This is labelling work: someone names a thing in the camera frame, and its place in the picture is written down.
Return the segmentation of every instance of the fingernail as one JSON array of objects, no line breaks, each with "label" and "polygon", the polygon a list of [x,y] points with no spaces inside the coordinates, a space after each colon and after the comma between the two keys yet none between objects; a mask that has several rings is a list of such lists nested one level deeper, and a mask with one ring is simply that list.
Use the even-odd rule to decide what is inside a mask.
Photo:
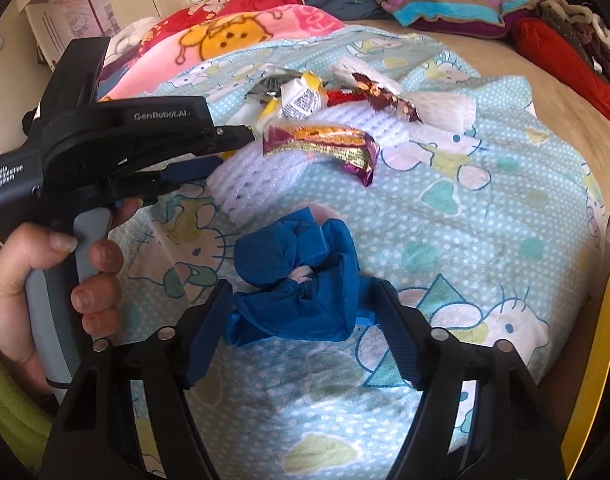
[{"label": "fingernail", "polygon": [[92,301],[94,301],[94,297],[92,293],[86,288],[76,290],[71,295],[71,303],[74,308],[79,312],[90,307]]},{"label": "fingernail", "polygon": [[73,253],[78,245],[78,240],[73,236],[69,236],[63,233],[51,233],[50,234],[50,246],[52,249],[57,251],[65,251],[66,253]]},{"label": "fingernail", "polygon": [[101,261],[105,265],[109,265],[112,263],[112,251],[110,251],[107,247],[100,244],[99,247]]}]

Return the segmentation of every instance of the red pillow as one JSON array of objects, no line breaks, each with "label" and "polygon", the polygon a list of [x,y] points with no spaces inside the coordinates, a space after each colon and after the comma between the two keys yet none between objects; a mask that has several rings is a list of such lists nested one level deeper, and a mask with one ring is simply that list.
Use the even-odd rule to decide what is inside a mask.
[{"label": "red pillow", "polygon": [[235,12],[253,12],[255,10],[273,9],[287,4],[302,4],[305,0],[204,0],[197,6],[179,10],[154,26],[140,42],[138,57],[161,41],[187,30],[194,25],[234,14]]},{"label": "red pillow", "polygon": [[581,56],[541,20],[523,18],[512,29],[516,51],[572,88],[610,120],[610,84],[602,81]]}]

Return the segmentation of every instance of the gripper handle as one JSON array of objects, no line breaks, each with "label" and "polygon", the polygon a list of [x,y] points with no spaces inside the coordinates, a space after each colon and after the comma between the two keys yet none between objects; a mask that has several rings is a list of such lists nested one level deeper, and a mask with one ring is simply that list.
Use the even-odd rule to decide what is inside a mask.
[{"label": "gripper handle", "polygon": [[32,270],[25,281],[34,344],[58,402],[92,343],[83,330],[82,316],[71,304],[71,291],[98,274],[89,261],[89,250],[94,242],[107,238],[111,223],[112,213],[104,207],[78,215],[72,226],[78,239],[76,251],[53,269]]}]

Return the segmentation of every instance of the blanket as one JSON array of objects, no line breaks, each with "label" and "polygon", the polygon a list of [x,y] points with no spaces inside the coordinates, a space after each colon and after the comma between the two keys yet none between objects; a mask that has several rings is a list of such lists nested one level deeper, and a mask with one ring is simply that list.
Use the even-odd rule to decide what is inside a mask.
[{"label": "blanket", "polygon": [[236,12],[267,10],[281,5],[303,3],[304,0],[204,0],[195,6],[179,10],[157,23],[143,39],[138,54],[143,56],[150,48],[177,32],[214,18],[221,18]]},{"label": "blanket", "polygon": [[324,36],[342,27],[341,21],[322,10],[301,5],[237,12],[210,20],[182,30],[154,46],[134,63],[103,99],[125,99],[143,92],[154,92],[161,83],[177,80],[181,74],[183,78],[200,80],[203,74],[191,72],[191,69],[201,61],[269,40],[305,40]]},{"label": "blanket", "polygon": [[[111,234],[125,254],[119,275],[125,330],[118,342],[175,323],[218,278],[252,290],[235,272],[235,241],[307,205],[316,218],[345,222],[364,275],[390,280],[403,304],[461,340],[509,339],[539,380],[599,267],[605,208],[585,160],[535,117],[524,78],[482,78],[425,36],[348,26],[229,52],[208,61],[215,68],[205,76],[157,83],[153,93],[211,96],[214,122],[223,124],[267,68],[311,70],[338,83],[331,66],[343,56],[368,62],[404,92],[474,98],[474,127],[383,150],[368,188],[336,161],[312,164],[288,195],[242,230],[215,206],[205,182],[161,197]],[[256,71],[232,85],[249,67]],[[468,437],[475,390],[464,383],[454,447]],[[160,470],[143,399],[134,388],[147,464]],[[383,333],[371,326],[337,343],[221,343],[187,399],[224,480],[350,480],[386,478],[420,393],[400,377]]]}]

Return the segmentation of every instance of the red candy wrapper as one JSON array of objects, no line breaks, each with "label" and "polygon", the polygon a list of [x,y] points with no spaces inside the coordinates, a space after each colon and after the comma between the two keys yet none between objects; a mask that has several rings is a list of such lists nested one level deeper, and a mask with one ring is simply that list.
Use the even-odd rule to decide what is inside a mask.
[{"label": "red candy wrapper", "polygon": [[327,106],[336,106],[342,103],[349,103],[350,101],[365,101],[367,99],[367,93],[363,91],[356,91],[351,88],[337,88],[334,90],[327,90]]},{"label": "red candy wrapper", "polygon": [[285,124],[269,126],[263,136],[263,154],[303,150],[331,155],[344,162],[344,169],[355,174],[365,187],[374,177],[379,145],[361,130],[344,126]]}]

